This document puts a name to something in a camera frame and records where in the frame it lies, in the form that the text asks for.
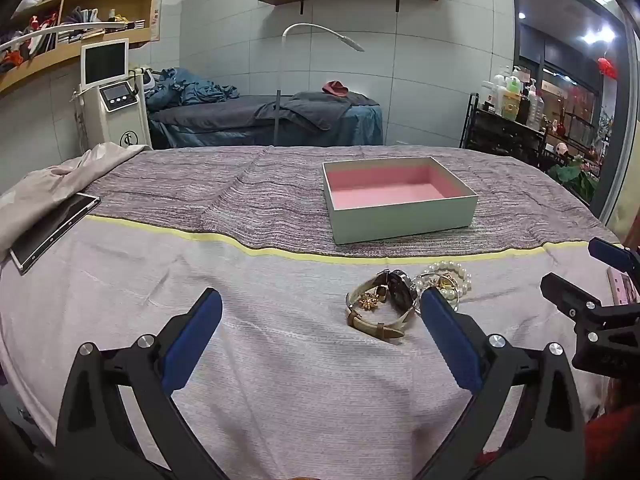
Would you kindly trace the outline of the black metal cart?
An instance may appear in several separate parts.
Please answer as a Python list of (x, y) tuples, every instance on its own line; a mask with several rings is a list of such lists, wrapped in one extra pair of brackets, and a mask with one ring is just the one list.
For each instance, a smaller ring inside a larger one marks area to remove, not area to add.
[(510, 156), (538, 167), (546, 144), (543, 133), (484, 110), (480, 95), (470, 94), (459, 148)]

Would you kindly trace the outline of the red cloth on bed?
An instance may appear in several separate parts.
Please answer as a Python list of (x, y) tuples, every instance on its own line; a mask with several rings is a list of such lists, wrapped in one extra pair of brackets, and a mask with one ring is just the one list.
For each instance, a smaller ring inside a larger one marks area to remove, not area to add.
[(338, 98), (346, 98), (349, 94), (349, 88), (345, 87), (339, 80), (327, 81), (322, 86), (322, 91), (330, 96), (337, 96)]

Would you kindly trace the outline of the green box pink lining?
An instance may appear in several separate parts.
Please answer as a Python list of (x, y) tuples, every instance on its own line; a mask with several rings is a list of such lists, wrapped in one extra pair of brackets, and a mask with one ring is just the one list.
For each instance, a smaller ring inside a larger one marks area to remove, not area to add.
[(478, 202), (431, 156), (326, 162), (322, 178), (337, 245), (467, 228)]

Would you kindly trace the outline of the beige satin pillow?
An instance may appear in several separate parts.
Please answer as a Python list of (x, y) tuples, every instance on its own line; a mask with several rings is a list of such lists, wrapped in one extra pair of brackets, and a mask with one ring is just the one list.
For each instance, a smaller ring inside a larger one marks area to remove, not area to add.
[(1, 195), (1, 260), (17, 239), (49, 211), (123, 162), (150, 149), (145, 144), (123, 148), (113, 142), (99, 143), (79, 157), (26, 174)]

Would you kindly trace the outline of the blue massage bed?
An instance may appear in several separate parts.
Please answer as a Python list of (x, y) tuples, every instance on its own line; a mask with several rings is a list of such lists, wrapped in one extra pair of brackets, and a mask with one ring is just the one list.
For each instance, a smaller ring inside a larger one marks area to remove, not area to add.
[(159, 110), (149, 116), (156, 148), (233, 145), (354, 146), (384, 143), (382, 108), (357, 93), (240, 96)]

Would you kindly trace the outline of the blue crumpled blanket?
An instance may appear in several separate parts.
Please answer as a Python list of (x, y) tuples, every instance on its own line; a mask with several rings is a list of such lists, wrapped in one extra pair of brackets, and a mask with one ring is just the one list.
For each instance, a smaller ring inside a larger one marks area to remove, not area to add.
[(152, 75), (154, 87), (144, 92), (150, 113), (179, 106), (227, 102), (240, 96), (235, 86), (216, 84), (181, 67), (153, 72)]

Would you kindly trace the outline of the white pump bottle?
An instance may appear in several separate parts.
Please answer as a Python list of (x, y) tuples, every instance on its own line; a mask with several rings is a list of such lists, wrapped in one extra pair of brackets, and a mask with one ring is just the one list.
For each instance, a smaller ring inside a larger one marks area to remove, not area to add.
[(490, 104), (494, 108), (494, 113), (501, 116), (503, 107), (503, 97), (506, 93), (506, 76), (502, 73), (495, 74), (491, 83)]

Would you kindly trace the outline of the purple striped bed blanket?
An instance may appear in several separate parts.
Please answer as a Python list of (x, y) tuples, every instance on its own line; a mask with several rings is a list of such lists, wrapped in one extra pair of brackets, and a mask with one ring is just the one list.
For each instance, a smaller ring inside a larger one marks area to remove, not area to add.
[[(337, 246), (321, 166), (346, 159), (432, 156), (478, 195), (470, 226)], [(144, 151), (88, 187), (100, 217), (214, 233), (250, 249), (328, 257), (451, 257), (615, 234), (559, 183), (511, 157), (432, 146), (177, 148)]]

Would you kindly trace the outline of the beige strap wristwatch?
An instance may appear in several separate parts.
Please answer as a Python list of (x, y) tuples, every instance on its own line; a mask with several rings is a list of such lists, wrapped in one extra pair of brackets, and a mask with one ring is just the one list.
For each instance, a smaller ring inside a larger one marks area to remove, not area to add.
[[(365, 292), (375, 292), (380, 297), (375, 311), (356, 306), (358, 297)], [(404, 271), (383, 270), (346, 295), (346, 323), (379, 340), (402, 338), (416, 313), (416, 296), (416, 288)]]

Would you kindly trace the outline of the white beauty machine with screen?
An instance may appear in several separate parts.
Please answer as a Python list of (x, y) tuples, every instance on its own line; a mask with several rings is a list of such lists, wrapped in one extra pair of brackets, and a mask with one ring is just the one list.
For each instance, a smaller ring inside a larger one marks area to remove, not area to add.
[(74, 91), (80, 148), (112, 142), (121, 148), (152, 144), (144, 98), (144, 71), (129, 67), (129, 41), (83, 46), (80, 83)]

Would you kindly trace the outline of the dark grey towel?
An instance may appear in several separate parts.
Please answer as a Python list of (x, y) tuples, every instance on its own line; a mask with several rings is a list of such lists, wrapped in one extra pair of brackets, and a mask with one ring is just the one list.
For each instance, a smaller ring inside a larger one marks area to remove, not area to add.
[(280, 108), (277, 99), (262, 104), (254, 113), (258, 122), (286, 122), (309, 131), (329, 131), (352, 107), (346, 98), (330, 96), (323, 92), (299, 92), (294, 96), (281, 96)]

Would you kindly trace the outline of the gold chain brooch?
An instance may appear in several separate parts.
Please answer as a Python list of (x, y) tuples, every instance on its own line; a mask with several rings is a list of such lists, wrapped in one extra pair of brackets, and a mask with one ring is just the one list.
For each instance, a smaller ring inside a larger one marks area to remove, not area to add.
[(375, 292), (365, 292), (358, 297), (356, 306), (363, 311), (372, 312), (378, 308), (380, 302), (380, 297)]

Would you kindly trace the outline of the wooden corner shelving unit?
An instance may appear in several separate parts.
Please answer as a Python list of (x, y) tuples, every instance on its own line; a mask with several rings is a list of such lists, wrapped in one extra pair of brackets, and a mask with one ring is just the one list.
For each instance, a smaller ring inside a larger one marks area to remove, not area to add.
[(155, 0), (23, 0), (1, 25), (1, 91), (77, 61), (81, 48), (157, 40)]

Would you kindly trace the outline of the green lotion bottle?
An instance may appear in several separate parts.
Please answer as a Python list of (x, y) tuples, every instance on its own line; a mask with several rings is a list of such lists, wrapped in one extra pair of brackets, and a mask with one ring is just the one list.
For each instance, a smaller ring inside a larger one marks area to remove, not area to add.
[(521, 103), (521, 81), (514, 75), (506, 77), (506, 82), (500, 92), (501, 116), (514, 122)]

